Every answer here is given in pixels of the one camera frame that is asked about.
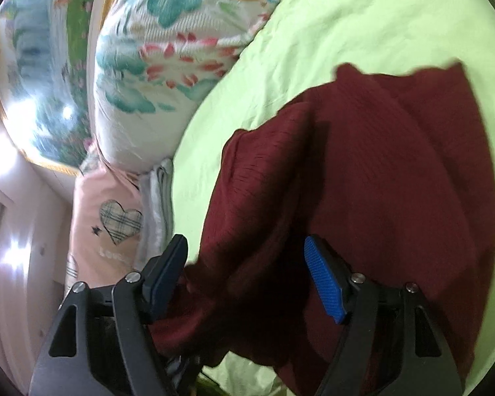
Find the pink pillow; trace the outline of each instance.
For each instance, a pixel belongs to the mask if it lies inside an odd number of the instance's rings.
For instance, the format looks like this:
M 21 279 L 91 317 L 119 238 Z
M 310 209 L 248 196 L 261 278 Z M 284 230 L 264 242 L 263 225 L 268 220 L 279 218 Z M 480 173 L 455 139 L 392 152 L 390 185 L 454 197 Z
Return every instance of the pink pillow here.
M 136 176 L 112 168 L 95 149 L 81 169 L 73 198 L 67 290 L 76 281 L 90 287 L 115 284 L 131 271 L 143 220 Z

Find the heart patch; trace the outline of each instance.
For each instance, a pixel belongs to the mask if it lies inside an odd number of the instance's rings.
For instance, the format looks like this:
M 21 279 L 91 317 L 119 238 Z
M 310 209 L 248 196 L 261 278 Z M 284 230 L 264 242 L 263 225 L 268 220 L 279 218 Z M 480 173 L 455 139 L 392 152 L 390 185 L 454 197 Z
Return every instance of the heart patch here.
M 101 204 L 99 218 L 115 246 L 141 231 L 143 214 L 135 209 L 125 210 L 114 199 Z

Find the metal screw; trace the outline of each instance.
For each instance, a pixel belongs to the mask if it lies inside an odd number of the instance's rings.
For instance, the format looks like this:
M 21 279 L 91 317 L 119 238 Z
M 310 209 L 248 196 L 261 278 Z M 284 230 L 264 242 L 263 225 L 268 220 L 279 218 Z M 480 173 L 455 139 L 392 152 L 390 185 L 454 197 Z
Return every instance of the metal screw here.
M 405 290 L 407 290 L 409 293 L 418 293 L 420 288 L 418 287 L 418 284 L 416 284 L 416 283 L 407 283 L 405 285 Z
M 365 277 L 363 274 L 361 274 L 360 272 L 354 272 L 352 274 L 352 277 L 350 278 L 352 280 L 352 282 L 354 282 L 355 284 L 363 284 L 365 282 L 365 280 L 367 279 L 367 277 Z
M 83 282 L 83 281 L 78 281 L 77 283 L 75 283 L 72 287 L 72 292 L 74 293 L 80 293 L 82 292 L 84 289 L 86 289 L 86 283 Z
M 138 272 L 129 272 L 124 278 L 127 283 L 137 283 L 141 278 L 141 274 Z

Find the blue gripper pad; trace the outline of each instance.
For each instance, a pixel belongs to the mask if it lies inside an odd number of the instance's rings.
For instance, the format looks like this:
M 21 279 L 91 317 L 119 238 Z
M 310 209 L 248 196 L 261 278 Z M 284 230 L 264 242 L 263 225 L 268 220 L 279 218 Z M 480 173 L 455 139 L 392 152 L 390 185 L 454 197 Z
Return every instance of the blue gripper pad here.
M 315 287 L 326 313 L 333 317 L 337 324 L 341 324 L 347 314 L 343 303 L 343 288 L 323 257 L 321 249 L 322 246 L 319 246 L 312 236 L 306 237 L 305 259 Z
M 161 256 L 148 261 L 143 269 L 143 298 L 150 306 L 151 321 L 156 321 L 167 312 L 174 289 L 187 261 L 187 239 L 174 235 Z

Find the framed painting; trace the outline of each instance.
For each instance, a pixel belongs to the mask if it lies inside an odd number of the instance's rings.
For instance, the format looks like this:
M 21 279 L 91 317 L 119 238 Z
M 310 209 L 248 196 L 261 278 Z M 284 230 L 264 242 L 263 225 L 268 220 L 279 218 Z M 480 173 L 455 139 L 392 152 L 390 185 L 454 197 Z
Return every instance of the framed painting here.
M 76 174 L 91 142 L 86 92 L 93 0 L 4 0 L 0 115 L 31 162 Z

